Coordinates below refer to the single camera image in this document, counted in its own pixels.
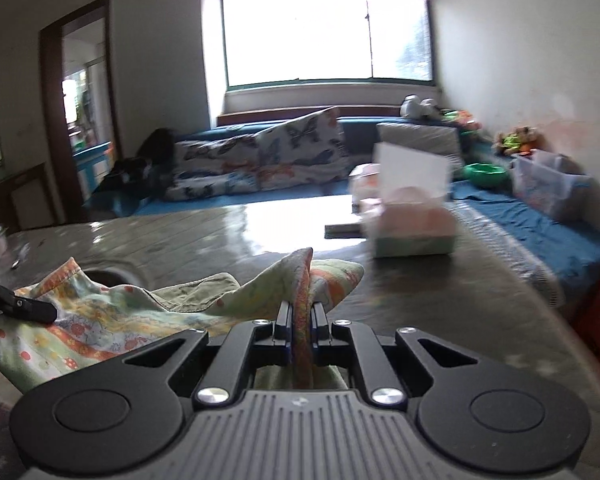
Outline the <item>floral patterned baby garment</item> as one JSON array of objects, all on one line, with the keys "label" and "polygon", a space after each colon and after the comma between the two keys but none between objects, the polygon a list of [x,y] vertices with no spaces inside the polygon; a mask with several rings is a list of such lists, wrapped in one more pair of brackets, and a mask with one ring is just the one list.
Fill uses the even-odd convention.
[{"label": "floral patterned baby garment", "polygon": [[320,370],[309,349],[310,309],[332,310],[362,280],[362,264],[317,260],[302,248],[279,259],[246,284],[222,272],[201,280],[147,290],[106,286],[91,280],[72,259],[21,295],[50,301],[58,310],[52,326],[30,324],[0,313],[0,404],[13,406],[43,382],[129,352],[181,330],[210,336],[256,318],[276,318],[282,302],[294,309],[290,364],[257,374],[263,389],[335,388],[344,382],[335,367]]}]

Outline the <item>grey flat book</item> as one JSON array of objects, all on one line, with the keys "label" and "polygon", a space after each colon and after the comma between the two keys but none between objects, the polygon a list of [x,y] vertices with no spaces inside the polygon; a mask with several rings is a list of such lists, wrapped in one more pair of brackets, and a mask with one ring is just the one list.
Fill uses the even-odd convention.
[{"label": "grey flat book", "polygon": [[336,238],[364,238],[365,234],[359,223],[335,223],[326,224],[324,227],[324,237],[326,240],[336,240]]}]

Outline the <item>black round induction cooker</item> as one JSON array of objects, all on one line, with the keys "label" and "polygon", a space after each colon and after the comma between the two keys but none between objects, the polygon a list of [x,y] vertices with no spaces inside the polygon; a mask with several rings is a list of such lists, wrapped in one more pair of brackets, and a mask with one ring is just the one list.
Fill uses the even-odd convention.
[{"label": "black round induction cooker", "polygon": [[133,272],[108,266],[108,268],[86,268],[85,275],[95,283],[114,287],[119,285],[143,286],[143,281]]}]

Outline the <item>open tissue box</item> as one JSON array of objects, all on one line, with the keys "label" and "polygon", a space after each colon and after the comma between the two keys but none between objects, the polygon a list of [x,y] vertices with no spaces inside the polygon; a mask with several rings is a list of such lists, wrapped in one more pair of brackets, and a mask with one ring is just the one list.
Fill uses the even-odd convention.
[{"label": "open tissue box", "polygon": [[380,142],[375,195],[360,200],[361,226],[375,259],[448,256],[456,219],[446,208],[451,162],[436,155]]}]

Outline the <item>blue small cabinet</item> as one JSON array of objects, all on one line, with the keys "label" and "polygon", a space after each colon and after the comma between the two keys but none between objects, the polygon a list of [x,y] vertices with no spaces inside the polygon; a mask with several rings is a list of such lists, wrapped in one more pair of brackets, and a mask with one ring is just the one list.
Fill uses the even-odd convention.
[{"label": "blue small cabinet", "polygon": [[86,202],[106,177],[114,160],[114,148],[110,142],[84,148],[73,154],[79,184],[84,202]]}]

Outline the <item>butterfly pillow small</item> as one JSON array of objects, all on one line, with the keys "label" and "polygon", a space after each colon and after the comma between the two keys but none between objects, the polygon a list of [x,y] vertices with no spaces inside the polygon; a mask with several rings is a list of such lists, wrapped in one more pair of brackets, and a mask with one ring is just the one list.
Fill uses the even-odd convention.
[{"label": "butterfly pillow small", "polygon": [[260,154],[255,134],[175,143],[171,202],[258,192]]}]

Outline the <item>black bag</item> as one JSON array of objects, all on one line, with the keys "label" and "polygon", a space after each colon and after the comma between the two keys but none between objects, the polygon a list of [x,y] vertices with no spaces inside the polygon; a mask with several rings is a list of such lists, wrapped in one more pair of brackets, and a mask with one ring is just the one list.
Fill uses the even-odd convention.
[{"label": "black bag", "polygon": [[173,184],[174,157],[174,132],[168,128],[154,130],[134,157],[114,163],[86,206],[90,211],[127,217],[149,202],[163,198]]}]

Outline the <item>butterfly pillow large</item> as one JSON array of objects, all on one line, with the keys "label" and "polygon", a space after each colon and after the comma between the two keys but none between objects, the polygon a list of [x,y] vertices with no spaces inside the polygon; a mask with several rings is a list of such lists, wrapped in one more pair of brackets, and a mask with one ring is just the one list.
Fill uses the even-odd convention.
[{"label": "butterfly pillow large", "polygon": [[351,170],[336,107],[267,128],[256,138],[262,190],[342,180]]}]

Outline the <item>green plastic bowl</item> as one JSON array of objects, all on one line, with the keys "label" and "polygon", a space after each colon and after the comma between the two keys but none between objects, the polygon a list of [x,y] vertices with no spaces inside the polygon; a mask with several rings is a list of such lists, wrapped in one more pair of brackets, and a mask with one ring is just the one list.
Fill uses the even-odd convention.
[{"label": "green plastic bowl", "polygon": [[508,172],[487,162],[474,162],[463,168],[463,176],[476,188],[499,188],[507,181]]}]

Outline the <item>grey cushion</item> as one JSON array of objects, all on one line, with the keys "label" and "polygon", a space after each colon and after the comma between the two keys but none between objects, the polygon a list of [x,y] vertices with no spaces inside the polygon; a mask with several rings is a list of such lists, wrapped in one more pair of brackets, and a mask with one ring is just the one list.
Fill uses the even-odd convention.
[{"label": "grey cushion", "polygon": [[454,174],[459,174],[465,166],[460,139],[454,128],[381,122],[377,130],[381,142],[445,157]]}]

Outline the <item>blue bench cover cloth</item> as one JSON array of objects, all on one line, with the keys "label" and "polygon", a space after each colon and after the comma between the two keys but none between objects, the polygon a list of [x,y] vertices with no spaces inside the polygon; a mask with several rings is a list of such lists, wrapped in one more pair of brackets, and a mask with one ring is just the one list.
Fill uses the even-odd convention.
[{"label": "blue bench cover cloth", "polygon": [[[370,162],[380,142],[379,124],[451,127],[460,148],[460,162],[471,160],[475,136],[464,127],[444,122],[410,122],[397,117],[343,117],[339,119],[343,143],[354,166]],[[180,136],[178,141],[219,141],[255,134],[282,122],[252,122]],[[455,170],[455,180],[462,170]],[[191,202],[153,200],[134,214],[208,209],[230,205],[290,200],[348,192],[347,177],[325,184],[300,184],[289,190],[204,197]],[[584,221],[559,223],[511,196],[504,190],[480,190],[467,180],[452,184],[454,214],[524,281],[554,308],[573,306],[600,279],[600,232]]]}]

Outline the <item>white plush toy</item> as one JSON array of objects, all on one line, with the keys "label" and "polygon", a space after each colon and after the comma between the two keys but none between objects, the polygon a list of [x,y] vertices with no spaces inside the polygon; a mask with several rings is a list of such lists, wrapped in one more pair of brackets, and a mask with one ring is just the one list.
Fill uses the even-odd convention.
[{"label": "white plush toy", "polygon": [[434,99],[421,99],[416,94],[406,96],[400,107],[400,116],[405,119],[440,120],[441,108]]}]

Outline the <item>clear plastic storage box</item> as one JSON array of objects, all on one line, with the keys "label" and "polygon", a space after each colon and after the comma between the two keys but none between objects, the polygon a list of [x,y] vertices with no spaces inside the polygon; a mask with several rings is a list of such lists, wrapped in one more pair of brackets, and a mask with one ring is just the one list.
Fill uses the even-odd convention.
[{"label": "clear plastic storage box", "polygon": [[512,160],[514,195],[557,222],[580,220],[592,178],[562,154],[535,150]]}]

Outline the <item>colourful plush toys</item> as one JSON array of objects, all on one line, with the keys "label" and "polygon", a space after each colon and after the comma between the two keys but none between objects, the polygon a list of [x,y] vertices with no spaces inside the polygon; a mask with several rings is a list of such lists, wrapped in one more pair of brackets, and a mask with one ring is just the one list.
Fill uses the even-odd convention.
[{"label": "colourful plush toys", "polygon": [[530,156],[540,145],[541,136],[535,128],[516,127],[508,133],[499,132],[494,139],[492,150],[502,156]]}]

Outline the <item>green framed window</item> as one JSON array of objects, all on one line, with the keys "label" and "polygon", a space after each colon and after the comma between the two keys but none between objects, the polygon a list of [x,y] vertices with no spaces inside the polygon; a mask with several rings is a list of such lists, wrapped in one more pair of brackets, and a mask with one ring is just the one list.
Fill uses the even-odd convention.
[{"label": "green framed window", "polygon": [[221,0],[232,88],[434,83],[428,0]]}]

